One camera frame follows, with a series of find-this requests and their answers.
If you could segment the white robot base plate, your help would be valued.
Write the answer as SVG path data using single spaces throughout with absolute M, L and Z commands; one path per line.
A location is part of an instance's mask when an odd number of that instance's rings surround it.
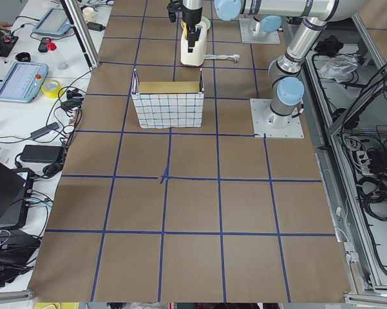
M 303 129 L 297 108 L 291 115 L 278 116 L 270 110 L 271 99 L 251 98 L 250 111 L 256 138 L 303 139 Z

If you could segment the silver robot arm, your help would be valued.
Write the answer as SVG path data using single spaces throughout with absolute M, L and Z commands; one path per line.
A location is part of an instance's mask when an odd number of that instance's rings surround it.
M 275 0 L 275 1 L 215 1 L 216 13 L 221 20 L 231 21 L 240 14 L 279 15 L 302 17 L 299 28 L 288 44 L 286 52 L 269 69 L 273 84 L 279 77 L 297 76 L 319 34 L 327 23 L 351 17 L 362 6 L 362 0 Z
M 220 19 L 231 21 L 240 14 L 248 15 L 248 19 L 240 19 L 241 38 L 243 42 L 264 41 L 272 32 L 281 27 L 281 17 L 277 15 L 262 16 L 259 12 L 261 1 L 215 1 L 215 9 Z M 184 52 L 192 54 L 199 50 L 201 36 L 205 31 L 199 25 L 202 21 L 203 1 L 171 1 L 167 10 L 169 18 L 175 21 L 175 13 L 182 14 L 184 32 L 182 42 Z

